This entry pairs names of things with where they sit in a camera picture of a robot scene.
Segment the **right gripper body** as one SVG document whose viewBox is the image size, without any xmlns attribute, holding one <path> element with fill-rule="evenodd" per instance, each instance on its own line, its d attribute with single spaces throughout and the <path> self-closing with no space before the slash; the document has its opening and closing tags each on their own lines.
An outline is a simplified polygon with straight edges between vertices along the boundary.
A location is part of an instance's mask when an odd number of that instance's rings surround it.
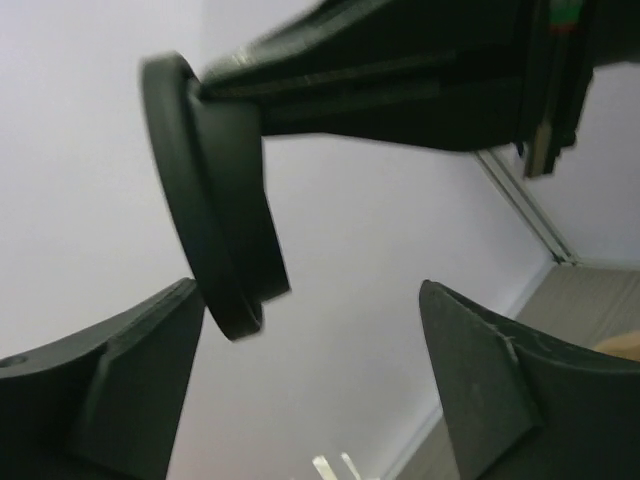
<svg viewBox="0 0 640 480">
<path fill-rule="evenodd" d="M 529 23 L 515 145 L 538 178 L 575 146 L 594 70 L 639 61 L 639 3 L 535 1 Z"/>
</svg>

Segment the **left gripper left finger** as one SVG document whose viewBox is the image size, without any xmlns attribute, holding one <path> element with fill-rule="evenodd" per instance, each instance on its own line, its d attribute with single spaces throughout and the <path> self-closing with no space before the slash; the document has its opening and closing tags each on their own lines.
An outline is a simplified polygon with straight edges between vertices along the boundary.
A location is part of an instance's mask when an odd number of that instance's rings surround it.
<svg viewBox="0 0 640 480">
<path fill-rule="evenodd" d="M 184 278 L 2 359 L 2 478 L 166 478 L 204 310 Z"/>
</svg>

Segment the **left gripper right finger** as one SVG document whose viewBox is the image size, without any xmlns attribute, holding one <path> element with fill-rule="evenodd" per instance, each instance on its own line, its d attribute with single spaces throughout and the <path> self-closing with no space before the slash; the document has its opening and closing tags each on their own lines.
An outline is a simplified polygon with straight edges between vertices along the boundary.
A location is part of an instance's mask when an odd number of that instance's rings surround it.
<svg viewBox="0 0 640 480">
<path fill-rule="evenodd" d="M 464 479 L 635 479 L 639 366 L 425 281 L 424 336 Z"/>
</svg>

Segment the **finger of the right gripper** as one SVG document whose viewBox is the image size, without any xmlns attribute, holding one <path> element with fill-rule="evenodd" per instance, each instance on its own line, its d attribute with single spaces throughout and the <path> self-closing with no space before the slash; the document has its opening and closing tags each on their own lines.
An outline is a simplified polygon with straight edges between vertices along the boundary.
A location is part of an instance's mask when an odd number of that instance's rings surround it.
<svg viewBox="0 0 640 480">
<path fill-rule="evenodd" d="M 332 134 L 437 150 L 481 150 L 518 137 L 522 80 L 487 77 L 442 83 L 413 73 L 323 86 L 223 85 L 206 81 L 209 102 L 259 110 L 265 136 Z"/>
<path fill-rule="evenodd" d="M 511 43 L 522 1 L 323 1 L 209 65 L 207 83 L 262 82 Z"/>
</svg>

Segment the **brown pulp cup carrier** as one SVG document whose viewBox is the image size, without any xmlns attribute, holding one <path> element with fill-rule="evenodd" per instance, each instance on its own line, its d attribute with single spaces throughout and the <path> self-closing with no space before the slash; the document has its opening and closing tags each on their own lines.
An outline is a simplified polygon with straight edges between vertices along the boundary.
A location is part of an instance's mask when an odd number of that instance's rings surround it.
<svg viewBox="0 0 640 480">
<path fill-rule="evenodd" d="M 614 336 L 598 343 L 594 350 L 613 357 L 640 361 L 640 331 Z"/>
</svg>

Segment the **black plastic cup lid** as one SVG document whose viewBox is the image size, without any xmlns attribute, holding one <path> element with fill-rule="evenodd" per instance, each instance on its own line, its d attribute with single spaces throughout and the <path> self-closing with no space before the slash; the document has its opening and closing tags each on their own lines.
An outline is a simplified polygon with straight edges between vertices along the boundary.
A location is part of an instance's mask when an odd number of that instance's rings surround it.
<svg viewBox="0 0 640 480">
<path fill-rule="evenodd" d="M 140 69 L 147 131 L 187 262 L 223 335 L 263 328 L 264 303 L 290 289 L 266 196 L 257 106 L 208 101 L 185 58 Z"/>
</svg>

